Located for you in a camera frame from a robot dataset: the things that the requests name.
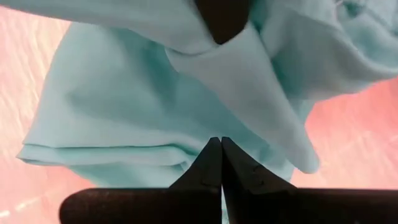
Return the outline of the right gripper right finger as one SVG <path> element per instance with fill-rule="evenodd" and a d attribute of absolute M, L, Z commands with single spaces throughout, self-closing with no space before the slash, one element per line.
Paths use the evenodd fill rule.
<path fill-rule="evenodd" d="M 222 137 L 221 145 L 226 175 L 245 189 L 295 189 L 294 185 L 258 163 L 231 138 Z"/>

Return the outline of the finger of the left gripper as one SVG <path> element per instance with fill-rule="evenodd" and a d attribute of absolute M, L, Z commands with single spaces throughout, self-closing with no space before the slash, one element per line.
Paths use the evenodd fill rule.
<path fill-rule="evenodd" d="M 194 0 L 213 40 L 222 45 L 245 27 L 251 0 Z"/>

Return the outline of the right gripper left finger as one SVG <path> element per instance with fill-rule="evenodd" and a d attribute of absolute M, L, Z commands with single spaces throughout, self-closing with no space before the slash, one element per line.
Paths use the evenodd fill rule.
<path fill-rule="evenodd" d="M 219 138 L 210 138 L 195 161 L 171 189 L 220 189 L 222 147 Z"/>

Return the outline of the teal garment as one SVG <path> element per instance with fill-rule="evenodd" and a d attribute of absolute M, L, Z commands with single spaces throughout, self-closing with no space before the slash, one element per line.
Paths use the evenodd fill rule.
<path fill-rule="evenodd" d="M 251 0 L 217 44 L 194 0 L 0 0 L 70 22 L 18 157 L 103 187 L 168 187 L 212 137 L 289 180 L 313 105 L 398 76 L 398 0 Z"/>

